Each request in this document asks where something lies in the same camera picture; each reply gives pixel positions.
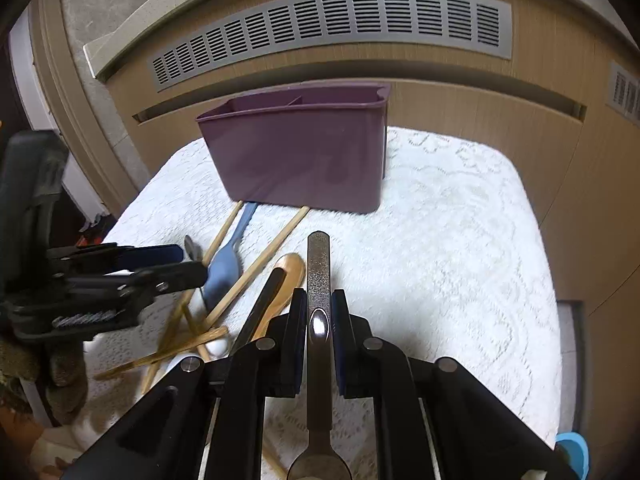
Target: gray metal vent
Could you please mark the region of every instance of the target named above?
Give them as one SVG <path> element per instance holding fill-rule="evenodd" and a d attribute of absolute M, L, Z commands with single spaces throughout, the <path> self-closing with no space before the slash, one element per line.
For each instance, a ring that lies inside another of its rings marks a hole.
<path fill-rule="evenodd" d="M 326 44 L 424 43 L 511 59 L 511 32 L 511 6 L 498 0 L 275 0 L 195 30 L 148 63 L 160 91 L 230 63 Z"/>
<path fill-rule="evenodd" d="M 640 81 L 613 61 L 609 71 L 607 104 L 640 126 Z"/>

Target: floral lace pattern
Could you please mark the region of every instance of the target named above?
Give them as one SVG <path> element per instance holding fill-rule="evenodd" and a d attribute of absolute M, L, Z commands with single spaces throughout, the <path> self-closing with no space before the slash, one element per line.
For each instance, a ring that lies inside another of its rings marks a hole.
<path fill-rule="evenodd" d="M 208 247 L 232 208 L 202 139 L 162 167 L 105 241 Z M 295 208 L 260 205 L 238 245 L 246 268 Z M 558 429 L 561 353 L 558 313 L 538 225 L 518 174 L 482 144 L 389 128 L 382 205 L 368 215 L 312 210 L 272 262 L 221 318 L 239 332 L 282 254 L 306 259 L 306 237 L 331 238 L 332 287 L 350 311 L 407 355 L 460 361 L 549 446 Z M 138 327 L 86 344 L 91 375 L 156 350 L 174 296 L 160 297 Z M 192 301 L 192 312 L 202 307 Z M 90 381 L 74 424 L 92 444 L 135 402 L 143 370 Z M 265 438 L 285 467 L 306 447 L 305 386 L 295 399 L 267 399 Z M 334 394 L 334 449 L 354 479 L 376 478 L 373 404 Z M 262 478 L 273 479 L 266 462 Z"/>

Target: blue silicone spoon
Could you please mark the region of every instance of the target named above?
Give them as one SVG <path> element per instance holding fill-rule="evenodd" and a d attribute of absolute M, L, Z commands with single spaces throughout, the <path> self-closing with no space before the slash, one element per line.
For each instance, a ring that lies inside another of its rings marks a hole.
<path fill-rule="evenodd" d="M 236 244 L 242 238 L 242 234 L 254 215 L 258 204 L 248 202 L 244 205 L 242 216 L 238 221 L 236 230 L 231 235 L 231 240 L 220 248 L 209 264 L 209 277 L 207 283 L 202 287 L 202 299 L 208 312 L 211 312 L 218 302 L 224 298 L 229 289 L 240 278 L 242 274 L 242 265 L 240 256 L 236 251 Z"/>

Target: lace tablecloth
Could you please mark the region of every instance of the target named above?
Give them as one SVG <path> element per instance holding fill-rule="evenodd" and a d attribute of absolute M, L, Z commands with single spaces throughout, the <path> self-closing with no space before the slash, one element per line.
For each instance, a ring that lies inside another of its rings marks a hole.
<path fill-rule="evenodd" d="M 345 289 L 353 314 L 407 355 L 452 356 L 549 446 L 558 429 L 561 353 L 558 314 L 540 232 L 510 161 L 495 150 L 436 134 L 388 129 L 382 205 L 368 215 L 312 210 L 222 322 L 234 338 L 282 254 L 306 259 L 306 237 L 331 238 L 332 287 Z M 232 209 L 202 139 L 162 167 L 123 213 L 107 242 L 203 248 Z M 258 207 L 239 253 L 247 267 L 295 214 Z M 175 296 L 142 313 L 136 328 L 86 345 L 89 375 L 153 352 Z M 194 314 L 198 307 L 192 305 Z M 89 446 L 138 398 L 143 370 L 90 381 L 74 425 Z M 288 467 L 306 447 L 305 390 L 268 399 L 265 436 Z M 373 406 L 334 399 L 332 442 L 355 479 L 376 478 Z M 262 477 L 274 478 L 265 462 Z"/>

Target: purple plastic container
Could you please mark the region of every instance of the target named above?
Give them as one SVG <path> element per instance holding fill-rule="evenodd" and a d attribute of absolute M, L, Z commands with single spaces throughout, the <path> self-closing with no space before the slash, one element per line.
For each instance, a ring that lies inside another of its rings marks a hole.
<path fill-rule="evenodd" d="M 301 84 L 197 117 L 232 200 L 369 213 L 380 206 L 390 86 Z"/>

